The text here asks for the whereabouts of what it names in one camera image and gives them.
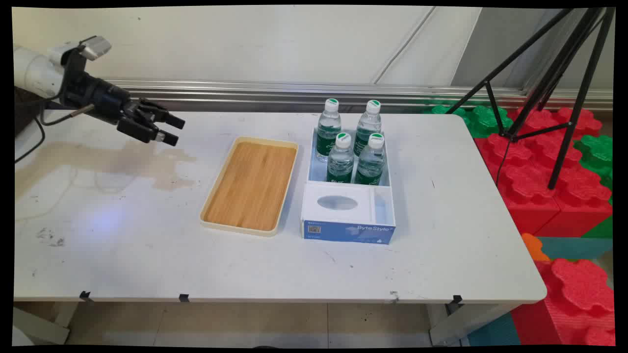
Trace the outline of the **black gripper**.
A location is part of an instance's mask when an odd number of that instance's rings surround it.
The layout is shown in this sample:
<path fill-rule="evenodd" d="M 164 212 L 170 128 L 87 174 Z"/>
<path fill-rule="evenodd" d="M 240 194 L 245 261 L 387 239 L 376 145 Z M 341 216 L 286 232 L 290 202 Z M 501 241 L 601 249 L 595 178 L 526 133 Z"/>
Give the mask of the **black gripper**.
<path fill-rule="evenodd" d="M 175 147 L 179 136 L 159 129 L 164 123 L 183 129 L 185 121 L 171 114 L 163 105 L 140 98 L 132 102 L 131 94 L 117 85 L 90 76 L 83 70 L 65 69 L 60 89 L 60 103 L 74 109 L 61 121 L 87 114 L 106 123 L 117 125 L 117 130 L 138 141 L 162 142 Z"/>

